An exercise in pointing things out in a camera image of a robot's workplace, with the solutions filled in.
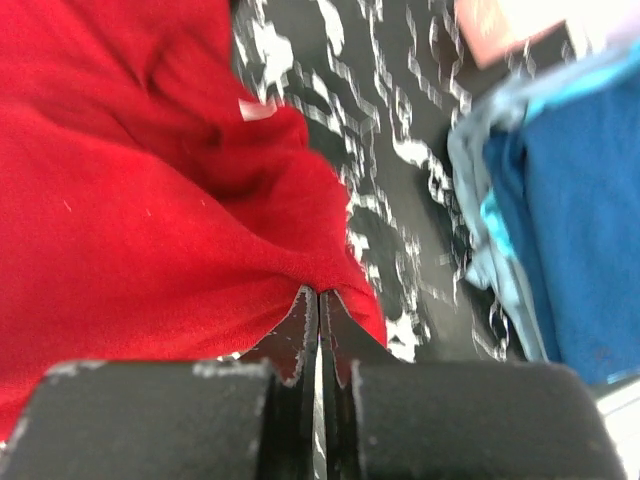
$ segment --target red fabric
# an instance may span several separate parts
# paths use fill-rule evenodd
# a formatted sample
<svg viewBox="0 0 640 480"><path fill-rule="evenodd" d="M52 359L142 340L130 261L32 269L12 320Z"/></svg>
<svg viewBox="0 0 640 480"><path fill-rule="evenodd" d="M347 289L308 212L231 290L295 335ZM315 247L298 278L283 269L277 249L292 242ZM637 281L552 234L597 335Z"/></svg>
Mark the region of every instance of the red fabric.
<svg viewBox="0 0 640 480"><path fill-rule="evenodd" d="M303 118L240 113L228 0L4 0L0 25L0 439L52 364L247 349L301 284L385 343Z"/></svg>

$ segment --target folded fabric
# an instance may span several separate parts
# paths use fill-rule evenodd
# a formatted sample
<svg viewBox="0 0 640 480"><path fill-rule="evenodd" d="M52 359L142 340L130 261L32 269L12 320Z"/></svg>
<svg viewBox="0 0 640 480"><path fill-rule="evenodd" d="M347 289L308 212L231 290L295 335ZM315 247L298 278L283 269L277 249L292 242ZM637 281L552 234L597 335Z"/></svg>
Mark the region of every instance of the folded fabric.
<svg viewBox="0 0 640 480"><path fill-rule="evenodd" d="M639 128L636 70L484 149L545 345L588 383L640 368Z"/></svg>
<svg viewBox="0 0 640 480"><path fill-rule="evenodd" d="M492 180L482 149L491 129L518 128L545 108L560 106L625 78L638 64L639 50L638 44L620 46L553 67L534 79L513 74L474 105L471 113L449 133L447 148L453 165L454 188L476 251L466 278L479 288L493 288L529 360L562 358L554 337L543 340L538 325L536 309L543 312L542 323L550 318L546 296L534 301L522 265L509 255L513 247L501 224L501 214L489 203ZM553 330L552 325L545 330Z"/></svg>
<svg viewBox="0 0 640 480"><path fill-rule="evenodd" d="M302 284L386 342L344 187L232 75L228 0L6 0L0 22L0 440L51 365L248 349Z"/></svg>

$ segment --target blue fabric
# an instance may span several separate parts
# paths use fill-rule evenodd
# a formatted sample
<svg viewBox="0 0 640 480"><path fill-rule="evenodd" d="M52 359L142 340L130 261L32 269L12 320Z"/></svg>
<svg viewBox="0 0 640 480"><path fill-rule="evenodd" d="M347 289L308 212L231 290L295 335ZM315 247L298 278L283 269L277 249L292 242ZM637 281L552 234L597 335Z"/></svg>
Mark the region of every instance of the blue fabric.
<svg viewBox="0 0 640 480"><path fill-rule="evenodd" d="M640 41L635 42L626 58L597 68L573 81L570 85L560 88L552 95L541 96L529 102L525 123L540 115L545 109L558 108L573 100L589 95L601 88L622 82L632 77L640 68Z"/></svg>
<svg viewBox="0 0 640 480"><path fill-rule="evenodd" d="M498 200L496 199L493 189L489 190L489 193L480 205L480 216L487 226L491 238L493 238L498 249L500 249L500 253L507 258L515 257L516 252L513 249L513 242L509 236L507 225L504 223L504 217L498 206Z"/></svg>
<svg viewBox="0 0 640 480"><path fill-rule="evenodd" d="M640 74L493 132L484 158L550 360L640 366Z"/></svg>
<svg viewBox="0 0 640 480"><path fill-rule="evenodd" d="M620 79L624 75L593 76L593 73L620 72L622 66L639 63L636 55L639 47L637 42L607 49L576 62L551 67L533 79L514 72L475 102L471 112L449 132L447 149L453 167L453 186L473 244L465 279L477 288L494 290L513 323L526 358L531 361L544 361L548 357L528 276L513 254L513 247L509 248L499 208L490 201L485 202L491 198L487 195L493 185L482 158L484 144L492 128L506 131L519 128L527 114L531 120L547 108L584 95L588 89ZM589 82L585 83L585 78L589 78ZM493 222L493 231L489 231L482 217L483 202L484 214Z"/></svg>

